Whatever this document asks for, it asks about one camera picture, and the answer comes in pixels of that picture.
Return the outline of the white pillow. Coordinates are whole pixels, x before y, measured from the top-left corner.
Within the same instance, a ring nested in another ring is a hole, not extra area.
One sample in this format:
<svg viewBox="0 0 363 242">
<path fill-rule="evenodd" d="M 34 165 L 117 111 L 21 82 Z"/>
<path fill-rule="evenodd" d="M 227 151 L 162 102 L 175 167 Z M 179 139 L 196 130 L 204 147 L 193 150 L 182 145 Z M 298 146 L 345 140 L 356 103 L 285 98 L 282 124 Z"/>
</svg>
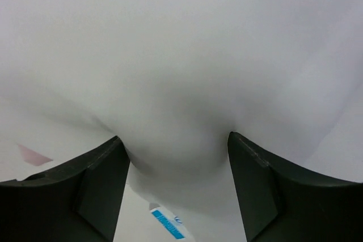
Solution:
<svg viewBox="0 0 363 242">
<path fill-rule="evenodd" d="M 244 240 L 227 138 L 362 181 L 362 0 L 1 0 L 1 146 L 52 166 L 118 136 L 128 185 Z"/>
</svg>

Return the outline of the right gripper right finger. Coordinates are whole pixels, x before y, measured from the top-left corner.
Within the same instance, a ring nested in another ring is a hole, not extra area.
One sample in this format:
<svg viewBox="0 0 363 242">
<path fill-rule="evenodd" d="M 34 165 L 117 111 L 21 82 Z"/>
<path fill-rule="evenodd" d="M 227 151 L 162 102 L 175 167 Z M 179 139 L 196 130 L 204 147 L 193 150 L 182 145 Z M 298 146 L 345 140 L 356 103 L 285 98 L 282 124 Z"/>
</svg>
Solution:
<svg viewBox="0 0 363 242">
<path fill-rule="evenodd" d="M 248 241 L 362 240 L 362 184 L 301 167 L 236 132 L 227 149 Z"/>
</svg>

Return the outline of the pink and blue Frozen pillowcase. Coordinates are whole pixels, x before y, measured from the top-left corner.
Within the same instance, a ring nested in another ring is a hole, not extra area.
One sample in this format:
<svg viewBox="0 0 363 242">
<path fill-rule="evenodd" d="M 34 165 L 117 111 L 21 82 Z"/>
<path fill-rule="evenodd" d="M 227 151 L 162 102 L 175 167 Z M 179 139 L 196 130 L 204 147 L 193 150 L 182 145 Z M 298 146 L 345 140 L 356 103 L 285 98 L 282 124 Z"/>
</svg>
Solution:
<svg viewBox="0 0 363 242">
<path fill-rule="evenodd" d="M 39 154 L 38 152 L 36 152 L 26 146 L 17 144 L 16 147 L 18 149 L 20 160 L 29 165 L 39 167 L 41 165 L 53 162 L 53 159 L 46 157 L 42 154 Z"/>
</svg>

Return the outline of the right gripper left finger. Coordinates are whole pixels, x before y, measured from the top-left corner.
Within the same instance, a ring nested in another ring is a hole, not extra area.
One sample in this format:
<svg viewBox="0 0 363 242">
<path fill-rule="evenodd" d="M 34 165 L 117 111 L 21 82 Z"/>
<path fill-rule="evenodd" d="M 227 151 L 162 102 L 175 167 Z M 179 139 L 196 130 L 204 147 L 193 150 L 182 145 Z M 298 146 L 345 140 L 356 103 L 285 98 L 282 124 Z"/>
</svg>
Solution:
<svg viewBox="0 0 363 242">
<path fill-rule="evenodd" d="M 1 183 L 1 241 L 113 241 L 130 160 L 114 137 L 23 181 Z"/>
</svg>

